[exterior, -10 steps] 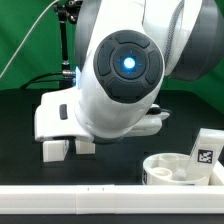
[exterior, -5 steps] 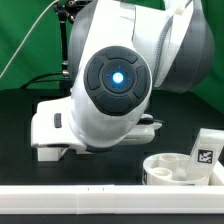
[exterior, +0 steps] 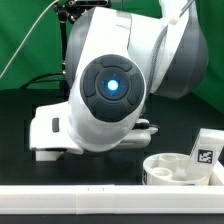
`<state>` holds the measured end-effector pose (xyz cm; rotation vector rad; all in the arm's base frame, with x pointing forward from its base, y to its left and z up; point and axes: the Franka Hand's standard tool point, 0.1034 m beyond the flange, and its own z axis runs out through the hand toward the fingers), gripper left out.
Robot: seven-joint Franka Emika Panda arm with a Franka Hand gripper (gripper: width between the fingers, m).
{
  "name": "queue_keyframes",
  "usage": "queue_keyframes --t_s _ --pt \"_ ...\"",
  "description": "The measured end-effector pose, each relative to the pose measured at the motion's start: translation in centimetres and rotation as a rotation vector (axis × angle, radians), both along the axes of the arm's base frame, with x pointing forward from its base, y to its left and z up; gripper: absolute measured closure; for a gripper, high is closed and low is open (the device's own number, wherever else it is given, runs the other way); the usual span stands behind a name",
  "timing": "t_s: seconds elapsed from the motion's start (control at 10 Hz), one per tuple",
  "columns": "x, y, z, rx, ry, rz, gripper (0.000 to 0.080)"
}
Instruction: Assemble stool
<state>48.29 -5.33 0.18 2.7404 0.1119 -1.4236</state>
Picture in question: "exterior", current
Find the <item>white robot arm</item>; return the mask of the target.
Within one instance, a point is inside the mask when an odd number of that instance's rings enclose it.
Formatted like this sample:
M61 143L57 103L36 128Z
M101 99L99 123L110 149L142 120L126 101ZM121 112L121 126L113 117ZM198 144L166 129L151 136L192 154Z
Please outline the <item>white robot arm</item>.
M147 97L188 94L208 64L195 0L159 4L159 19L94 7L74 23L65 57L69 98L37 109L30 149L81 154L149 144L152 129L141 118Z

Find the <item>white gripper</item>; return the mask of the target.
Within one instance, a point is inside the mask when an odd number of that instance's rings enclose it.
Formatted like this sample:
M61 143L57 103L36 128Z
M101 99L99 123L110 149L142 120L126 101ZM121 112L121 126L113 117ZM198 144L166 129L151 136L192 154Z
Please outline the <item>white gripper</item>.
M103 153L113 148L142 148L158 131L147 119L139 119L140 110L118 122L96 119L84 104L69 102L41 106L30 125L29 148L35 151L66 149Z

